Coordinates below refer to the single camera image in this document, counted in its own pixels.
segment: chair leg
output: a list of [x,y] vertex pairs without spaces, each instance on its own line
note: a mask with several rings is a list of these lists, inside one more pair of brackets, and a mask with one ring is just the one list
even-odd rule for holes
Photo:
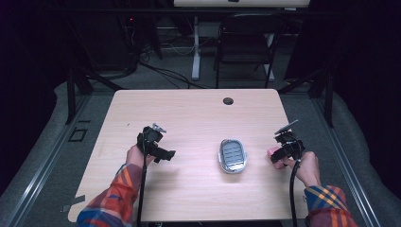
[[218,80],[219,80],[219,73],[220,73],[220,62],[215,62],[216,66],[216,88],[218,89]]
[[269,86],[269,79],[270,79],[271,67],[272,67],[272,62],[270,62],[270,64],[269,64],[268,74],[266,75],[265,88],[268,88],[268,86]]

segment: table top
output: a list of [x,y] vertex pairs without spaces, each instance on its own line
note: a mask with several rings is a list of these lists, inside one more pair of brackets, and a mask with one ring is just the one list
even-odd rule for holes
[[307,8],[310,0],[174,0],[175,7]]
[[[234,103],[224,104],[225,97]],[[288,123],[277,92],[194,89],[115,93],[77,192],[86,201],[71,207],[71,221],[109,187],[138,133],[154,122],[167,131],[159,146],[177,152],[171,161],[148,168],[143,221],[291,218],[291,171],[275,169],[267,156],[268,148],[278,146],[274,133]],[[218,150],[224,139],[239,140],[248,153],[241,173],[228,174],[220,167]],[[307,215],[304,188],[295,181],[298,217]]]

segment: black backdrop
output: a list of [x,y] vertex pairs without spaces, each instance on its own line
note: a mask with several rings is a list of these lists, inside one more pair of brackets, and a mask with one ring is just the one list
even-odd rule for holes
[[302,78],[324,66],[339,34],[349,26],[349,49],[335,71],[334,90],[347,103],[367,140],[371,164],[401,199],[401,3],[399,1],[312,0],[311,10],[350,11],[344,22],[306,20],[286,79]]
[[[41,1],[0,3],[0,73],[2,138],[0,191],[9,184],[48,121],[55,103],[53,89],[66,80],[71,65],[90,67],[74,34],[59,15],[44,17]],[[348,9],[351,2],[312,0],[311,10]],[[383,183],[401,198],[399,88],[401,18],[397,1],[364,1],[353,18],[354,41],[336,73],[335,90],[356,117],[367,139],[371,163]],[[305,21],[287,78],[322,66],[332,51],[341,24]]]

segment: metal rail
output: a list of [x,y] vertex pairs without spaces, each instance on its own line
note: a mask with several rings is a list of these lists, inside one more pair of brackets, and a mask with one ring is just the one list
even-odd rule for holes
[[89,100],[89,96],[83,96],[79,101],[76,117],[72,120],[71,124],[64,126],[64,129],[56,141],[55,147],[53,147],[53,150],[48,154],[41,166],[38,168],[38,171],[26,188],[24,195],[12,212],[6,226],[23,225],[30,208],[41,193],[47,178],[50,176],[52,169],[61,155],[61,147],[64,141],[68,139],[68,135],[74,130],[75,125],[78,123],[78,117],[89,103]]
[[326,130],[327,134],[330,136],[331,141],[333,142],[333,146],[335,149],[335,156],[337,161],[339,162],[339,166],[341,168],[342,173],[344,174],[345,181],[348,183],[351,193],[354,196],[354,199],[357,203],[357,206],[360,210],[360,214],[367,226],[379,227],[381,226],[375,211],[372,208],[372,205],[369,203],[369,200],[363,190],[362,185],[359,183],[357,179],[357,175],[354,172],[350,162],[348,161],[347,155],[344,152],[344,149],[341,145],[340,139],[336,135],[336,131],[334,128],[330,128],[327,122],[324,119],[323,115],[323,106],[322,103],[319,102],[318,99],[311,99],[313,107],[315,108],[318,116]]

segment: red plaid sleeve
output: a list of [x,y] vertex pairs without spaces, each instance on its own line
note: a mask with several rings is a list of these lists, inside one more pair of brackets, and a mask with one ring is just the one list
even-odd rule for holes
[[111,186],[83,209],[77,226],[131,226],[133,203],[138,198],[142,168],[123,165]]

